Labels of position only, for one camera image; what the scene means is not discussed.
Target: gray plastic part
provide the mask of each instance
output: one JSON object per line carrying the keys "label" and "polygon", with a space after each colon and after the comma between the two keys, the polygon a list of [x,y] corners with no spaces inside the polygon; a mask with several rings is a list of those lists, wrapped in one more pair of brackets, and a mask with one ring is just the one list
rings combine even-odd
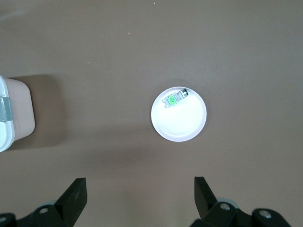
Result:
{"label": "gray plastic part", "polygon": [[0,97],[0,122],[9,122],[14,119],[13,109],[9,97]]}

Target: white plastic container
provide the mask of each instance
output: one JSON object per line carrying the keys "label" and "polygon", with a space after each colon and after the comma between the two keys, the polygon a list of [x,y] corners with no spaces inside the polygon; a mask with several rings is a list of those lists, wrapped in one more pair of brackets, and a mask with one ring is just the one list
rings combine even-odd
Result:
{"label": "white plastic container", "polygon": [[34,129],[34,111],[27,85],[0,76],[0,152]]}

